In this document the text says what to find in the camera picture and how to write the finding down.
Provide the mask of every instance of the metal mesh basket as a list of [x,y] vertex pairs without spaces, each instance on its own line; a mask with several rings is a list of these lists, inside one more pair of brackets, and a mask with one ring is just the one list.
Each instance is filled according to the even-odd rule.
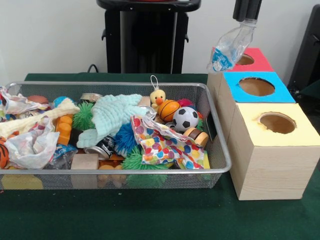
[[[207,86],[201,83],[162,83],[167,99],[187,98],[203,115],[203,129],[210,135],[205,150],[210,169],[168,170],[42,170],[0,169],[2,189],[192,189],[212,188],[231,160],[221,125]],[[82,93],[101,95],[141,94],[148,96],[150,83],[131,82],[18,82],[7,86],[11,95],[59,96],[80,99]]]

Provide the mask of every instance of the basket rim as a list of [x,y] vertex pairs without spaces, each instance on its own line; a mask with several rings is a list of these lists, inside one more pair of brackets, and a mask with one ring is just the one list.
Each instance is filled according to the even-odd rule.
[[[101,85],[118,85],[118,86],[152,86],[150,82],[87,82],[87,81],[17,81],[7,84],[5,87],[9,90],[17,85],[83,85],[83,86],[101,86]],[[210,94],[207,85],[199,82],[162,82],[159,86],[193,86],[199,87],[205,90],[211,115],[215,124],[217,136],[219,138],[222,152],[224,155],[225,167],[215,169],[164,169],[164,170],[62,170],[62,169],[0,169],[0,175],[12,174],[12,175],[174,175],[174,174],[222,174],[230,170],[232,166],[231,157],[227,147],[227,143],[222,131],[222,127],[219,121],[218,113],[215,107],[214,100]]]

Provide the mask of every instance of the polka dot fabric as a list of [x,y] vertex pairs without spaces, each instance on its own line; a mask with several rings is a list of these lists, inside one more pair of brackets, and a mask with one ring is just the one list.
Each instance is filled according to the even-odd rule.
[[132,116],[131,126],[136,142],[144,151],[142,164],[177,162],[182,169],[204,168],[204,149],[192,138],[145,116]]

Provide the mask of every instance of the green table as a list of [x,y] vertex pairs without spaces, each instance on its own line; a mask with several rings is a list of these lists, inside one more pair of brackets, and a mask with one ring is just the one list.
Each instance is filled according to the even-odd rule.
[[[103,81],[113,76],[29,74],[26,80]],[[138,81],[142,76],[120,78]],[[206,81],[198,74],[169,77],[173,82]],[[271,201],[238,201],[229,173],[213,189],[6,190],[0,194],[0,240],[318,240],[319,183],[320,171],[315,170],[303,199]]]

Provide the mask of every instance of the white wall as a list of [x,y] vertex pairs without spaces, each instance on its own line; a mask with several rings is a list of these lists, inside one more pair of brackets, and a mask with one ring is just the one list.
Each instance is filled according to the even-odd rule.
[[[182,71],[205,73],[211,47],[228,30],[235,0],[202,0],[189,13]],[[263,0],[252,47],[260,47],[288,82],[312,7],[319,0]],[[85,72],[91,63],[107,70],[101,41],[104,10],[95,0],[0,0],[0,85],[27,73]]]

